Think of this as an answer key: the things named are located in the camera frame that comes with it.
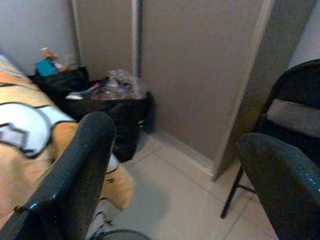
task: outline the clear plastic bag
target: clear plastic bag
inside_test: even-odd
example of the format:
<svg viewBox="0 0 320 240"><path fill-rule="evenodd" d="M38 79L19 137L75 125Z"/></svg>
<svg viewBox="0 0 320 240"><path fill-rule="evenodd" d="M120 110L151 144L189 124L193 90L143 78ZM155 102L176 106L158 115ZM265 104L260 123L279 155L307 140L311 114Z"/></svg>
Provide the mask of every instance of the clear plastic bag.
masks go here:
<svg viewBox="0 0 320 240"><path fill-rule="evenodd" d="M107 82L91 93L93 100L140 100L147 97L145 84L125 70L109 71Z"/></svg>
<svg viewBox="0 0 320 240"><path fill-rule="evenodd" d="M118 84L116 87L119 91L124 91L130 95L130 99L144 99L147 96L146 86L142 80L133 76L126 70L117 69L109 71L109 82L114 86L115 82Z"/></svg>

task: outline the black trash bag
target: black trash bag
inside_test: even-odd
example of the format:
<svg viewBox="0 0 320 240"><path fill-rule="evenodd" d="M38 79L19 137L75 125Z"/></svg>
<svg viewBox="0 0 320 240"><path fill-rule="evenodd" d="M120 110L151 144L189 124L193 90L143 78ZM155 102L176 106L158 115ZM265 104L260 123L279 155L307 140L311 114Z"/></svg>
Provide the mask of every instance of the black trash bag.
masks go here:
<svg viewBox="0 0 320 240"><path fill-rule="evenodd" d="M92 112L104 112L114 121L116 139L113 154L120 162L125 162L134 156L140 132L149 108L150 93L143 99L94 100L84 96L82 100L71 100L65 97L71 92L79 92L90 88L95 83L104 80L89 81L85 67L47 77L37 72L29 78L48 95L48 97L66 114L80 121Z"/></svg>

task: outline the teal object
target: teal object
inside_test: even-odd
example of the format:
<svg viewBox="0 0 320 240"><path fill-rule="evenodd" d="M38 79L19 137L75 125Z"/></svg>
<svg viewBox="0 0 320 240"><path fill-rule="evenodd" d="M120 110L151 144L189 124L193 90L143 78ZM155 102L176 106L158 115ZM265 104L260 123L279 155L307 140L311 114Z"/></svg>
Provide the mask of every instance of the teal object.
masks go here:
<svg viewBox="0 0 320 240"><path fill-rule="evenodd" d="M47 77L58 73L53 62L48 59L37 62L36 70L42 77Z"/></svg>

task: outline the beige floor tile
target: beige floor tile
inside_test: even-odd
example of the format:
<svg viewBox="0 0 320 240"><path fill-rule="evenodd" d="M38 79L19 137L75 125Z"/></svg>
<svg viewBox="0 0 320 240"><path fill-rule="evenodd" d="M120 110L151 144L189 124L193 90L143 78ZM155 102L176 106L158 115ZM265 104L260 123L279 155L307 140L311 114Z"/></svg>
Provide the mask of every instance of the beige floor tile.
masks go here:
<svg viewBox="0 0 320 240"><path fill-rule="evenodd" d="M152 152L156 151L157 149L161 148L163 145L158 140L156 140L154 137L142 133L139 142L135 151L135 155L133 156L133 159L126 161L123 163L123 165L127 168L131 167L141 159L145 158Z"/></svg>
<svg viewBox="0 0 320 240"><path fill-rule="evenodd" d="M273 240L256 225L240 217L224 240Z"/></svg>
<svg viewBox="0 0 320 240"><path fill-rule="evenodd" d="M223 202L227 200L240 167L240 163L236 161L225 174L223 174L217 181L213 182L210 175L195 166L190 160L188 160L188 156L184 155L174 147L164 146L158 149L155 154ZM242 177L241 183L246 186L251 186L246 175ZM252 196L252 193L238 188L230 207L238 213L241 213Z"/></svg>
<svg viewBox="0 0 320 240"><path fill-rule="evenodd" d="M222 240L239 216L230 211L221 219L222 201L154 153L129 171L135 197L114 220L114 229L140 231L153 240Z"/></svg>
<svg viewBox="0 0 320 240"><path fill-rule="evenodd" d="M242 217L273 239L278 239L258 197L255 195L242 212Z"/></svg>

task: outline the baseboard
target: baseboard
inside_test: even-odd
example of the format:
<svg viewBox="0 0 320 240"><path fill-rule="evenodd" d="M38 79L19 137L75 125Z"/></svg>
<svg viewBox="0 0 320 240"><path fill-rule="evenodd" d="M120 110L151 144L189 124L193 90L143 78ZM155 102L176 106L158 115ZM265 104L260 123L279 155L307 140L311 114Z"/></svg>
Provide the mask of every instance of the baseboard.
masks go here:
<svg viewBox="0 0 320 240"><path fill-rule="evenodd" d="M214 162L207 156L194 150L192 147L186 145L182 141L176 139L175 137L171 136L170 134L164 131L156 130L154 133L152 133L152 137L154 137L164 145L170 145L176 148L177 150L185 154L187 156L187 159L192 164L194 164L210 176L213 175Z"/></svg>

